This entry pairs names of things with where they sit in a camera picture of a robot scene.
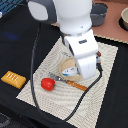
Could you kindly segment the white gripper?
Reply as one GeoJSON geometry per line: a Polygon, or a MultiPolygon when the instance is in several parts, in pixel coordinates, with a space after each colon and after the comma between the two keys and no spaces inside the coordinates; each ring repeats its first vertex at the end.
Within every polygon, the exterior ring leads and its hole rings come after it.
{"type": "Polygon", "coordinates": [[[80,75],[84,79],[93,77],[96,72],[96,53],[98,52],[93,30],[90,29],[81,36],[65,36],[64,42],[72,53],[80,75]]]}

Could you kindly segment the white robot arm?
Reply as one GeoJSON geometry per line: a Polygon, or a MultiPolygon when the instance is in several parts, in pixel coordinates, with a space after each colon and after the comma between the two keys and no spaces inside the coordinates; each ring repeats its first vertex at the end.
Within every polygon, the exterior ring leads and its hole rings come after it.
{"type": "Polygon", "coordinates": [[[80,75],[93,77],[98,44],[91,29],[92,0],[28,0],[28,8],[34,19],[59,24],[80,75]]]}

